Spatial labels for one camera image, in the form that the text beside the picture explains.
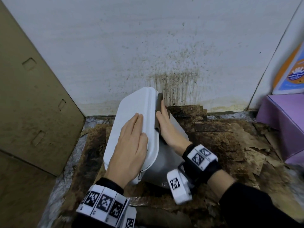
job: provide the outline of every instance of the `mold stain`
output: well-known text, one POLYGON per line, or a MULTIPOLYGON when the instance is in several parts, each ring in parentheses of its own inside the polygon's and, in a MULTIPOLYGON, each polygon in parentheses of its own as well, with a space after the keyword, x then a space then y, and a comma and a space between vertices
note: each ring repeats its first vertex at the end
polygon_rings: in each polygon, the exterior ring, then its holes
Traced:
POLYGON ((167 106, 196 101, 198 72, 163 73, 149 76, 150 86, 164 94, 167 106))

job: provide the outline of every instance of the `purple box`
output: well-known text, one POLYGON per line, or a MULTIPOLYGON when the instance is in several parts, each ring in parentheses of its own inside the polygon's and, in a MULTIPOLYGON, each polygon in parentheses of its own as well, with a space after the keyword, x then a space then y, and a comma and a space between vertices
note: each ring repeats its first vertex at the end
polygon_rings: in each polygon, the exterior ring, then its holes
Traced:
POLYGON ((256 121, 280 131, 285 163, 304 162, 304 94, 266 96, 256 121))

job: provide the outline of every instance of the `person's left hand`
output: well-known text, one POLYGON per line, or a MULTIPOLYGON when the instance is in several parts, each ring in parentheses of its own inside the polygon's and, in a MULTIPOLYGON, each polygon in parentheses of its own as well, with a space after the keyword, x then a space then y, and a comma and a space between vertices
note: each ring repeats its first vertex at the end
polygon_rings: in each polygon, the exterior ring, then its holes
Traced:
POLYGON ((145 161, 148 137, 142 133, 143 115, 136 113, 121 128, 118 143, 104 175, 124 188, 140 172, 145 161))

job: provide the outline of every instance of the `white trash can lid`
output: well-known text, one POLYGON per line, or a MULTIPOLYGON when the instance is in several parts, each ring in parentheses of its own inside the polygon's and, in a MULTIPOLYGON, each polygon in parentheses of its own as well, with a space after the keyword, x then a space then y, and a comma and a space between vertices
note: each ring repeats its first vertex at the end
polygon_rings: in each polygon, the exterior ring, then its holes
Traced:
POLYGON ((158 155, 158 132, 154 128, 157 97, 158 92, 154 88, 144 87, 120 102, 103 156, 106 166, 114 153, 121 128, 135 113, 143 115, 142 132, 146 133, 149 139, 146 160, 141 171, 145 171, 154 163, 158 155))

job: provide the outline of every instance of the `qr code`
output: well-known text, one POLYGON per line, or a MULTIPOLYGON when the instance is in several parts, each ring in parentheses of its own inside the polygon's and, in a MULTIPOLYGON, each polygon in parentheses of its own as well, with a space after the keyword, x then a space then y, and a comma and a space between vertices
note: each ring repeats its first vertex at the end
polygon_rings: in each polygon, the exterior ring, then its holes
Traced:
POLYGON ((115 201, 109 215, 113 216, 114 218, 118 218, 122 209, 123 205, 120 202, 115 201))
POLYGON ((195 164, 197 164, 198 166, 203 162, 204 158, 199 155, 198 153, 196 153, 194 155, 194 157, 192 158, 192 161, 194 161, 195 164))
POLYGON ((81 201, 80 204, 83 204, 85 202, 85 199, 87 198, 87 196, 89 195, 90 191, 87 192, 87 194, 85 195, 85 197, 83 198, 83 200, 81 201))
POLYGON ((108 212, 111 203, 113 201, 113 198, 109 197, 108 195, 103 194, 96 206, 97 209, 100 209, 104 212, 108 212))
POLYGON ((173 190, 175 190, 176 188, 180 187, 180 184, 179 184, 177 178, 172 179, 170 181, 170 184, 171 184, 173 190))
POLYGON ((100 193, 97 193, 95 191, 91 191, 89 196, 87 197, 85 204, 93 207, 97 201, 98 196, 100 195, 100 193))
POLYGON ((203 148, 203 149, 200 149, 199 150, 203 155, 205 155, 205 157, 209 156, 211 154, 211 152, 206 149, 206 148, 203 148))
POLYGON ((125 228, 133 228, 133 224, 134 224, 134 219, 133 218, 128 218, 125 228))

